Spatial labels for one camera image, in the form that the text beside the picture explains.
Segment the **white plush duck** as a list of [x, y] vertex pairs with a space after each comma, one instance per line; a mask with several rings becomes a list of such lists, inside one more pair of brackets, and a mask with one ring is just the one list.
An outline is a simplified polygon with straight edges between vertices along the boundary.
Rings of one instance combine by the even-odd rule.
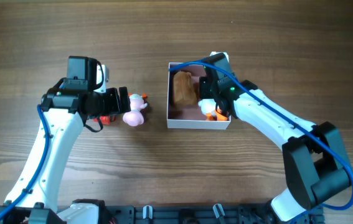
[[214, 99], [203, 99], [198, 102], [202, 114], [207, 121], [228, 121], [228, 117], [222, 114]]

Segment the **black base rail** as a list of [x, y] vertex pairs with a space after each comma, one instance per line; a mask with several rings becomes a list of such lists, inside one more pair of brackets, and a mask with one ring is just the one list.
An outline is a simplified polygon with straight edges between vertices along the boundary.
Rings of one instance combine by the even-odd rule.
[[[11, 204], [8, 200], [0, 205], [0, 213]], [[117, 224], [277, 224], [282, 221], [276, 216], [269, 203], [242, 204], [239, 206], [192, 207], [143, 207], [106, 206], [102, 200], [77, 199], [67, 208], [54, 212], [36, 202], [31, 208], [20, 205], [12, 208], [0, 223], [117, 223]]]

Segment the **pink pig figurine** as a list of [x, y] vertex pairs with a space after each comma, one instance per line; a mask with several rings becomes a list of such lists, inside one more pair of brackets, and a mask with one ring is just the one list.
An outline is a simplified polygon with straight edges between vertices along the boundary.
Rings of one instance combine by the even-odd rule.
[[141, 110], [145, 109], [148, 104], [145, 102], [146, 94], [129, 94], [131, 111], [123, 115], [123, 121], [129, 126], [138, 126], [144, 123], [144, 117]]

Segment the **red toy fire truck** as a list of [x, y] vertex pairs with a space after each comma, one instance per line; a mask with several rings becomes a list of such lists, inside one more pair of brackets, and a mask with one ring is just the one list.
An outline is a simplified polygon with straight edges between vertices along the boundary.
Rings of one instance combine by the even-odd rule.
[[99, 118], [94, 118], [93, 121], [96, 123], [101, 122], [103, 125], [109, 125], [112, 122], [114, 122], [116, 119], [115, 115], [109, 115], [109, 116], [100, 116]]

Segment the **white cardboard box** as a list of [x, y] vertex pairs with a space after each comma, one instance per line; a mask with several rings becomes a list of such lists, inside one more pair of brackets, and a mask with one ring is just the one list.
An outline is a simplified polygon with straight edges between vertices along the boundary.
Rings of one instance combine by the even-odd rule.
[[[197, 97], [199, 95], [199, 78], [205, 76], [205, 70], [201, 65], [189, 65], [182, 69], [183, 72], [190, 72], [191, 81]], [[168, 94], [167, 94], [167, 127], [179, 129], [219, 129], [225, 130], [229, 126], [232, 117], [226, 121], [207, 121], [199, 105], [175, 106], [173, 102], [173, 79], [177, 71], [169, 72]]]

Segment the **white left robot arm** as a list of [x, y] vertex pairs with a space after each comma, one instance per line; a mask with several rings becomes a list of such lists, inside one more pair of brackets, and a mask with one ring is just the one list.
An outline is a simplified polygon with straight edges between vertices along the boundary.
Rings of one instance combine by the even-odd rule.
[[128, 90], [109, 88], [104, 93], [51, 88], [37, 110], [39, 132], [19, 180], [6, 200], [17, 207], [57, 211], [59, 187], [75, 141], [91, 118], [130, 111]]

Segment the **brown plush toy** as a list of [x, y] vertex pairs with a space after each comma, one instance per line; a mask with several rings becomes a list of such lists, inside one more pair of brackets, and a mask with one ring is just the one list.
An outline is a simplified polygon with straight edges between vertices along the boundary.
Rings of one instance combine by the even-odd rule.
[[195, 93], [192, 74], [190, 72], [180, 71], [174, 75], [172, 96], [173, 103], [178, 107], [197, 104], [197, 95]]

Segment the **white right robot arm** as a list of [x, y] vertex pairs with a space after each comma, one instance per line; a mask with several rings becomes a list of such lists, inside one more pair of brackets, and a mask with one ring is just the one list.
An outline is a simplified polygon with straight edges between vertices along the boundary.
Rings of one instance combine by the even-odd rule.
[[257, 128], [282, 151], [287, 188], [252, 207], [262, 223], [317, 223], [322, 210], [353, 206], [353, 170], [339, 130], [314, 124], [269, 100], [252, 82], [208, 71], [199, 79], [200, 107], [231, 115]]

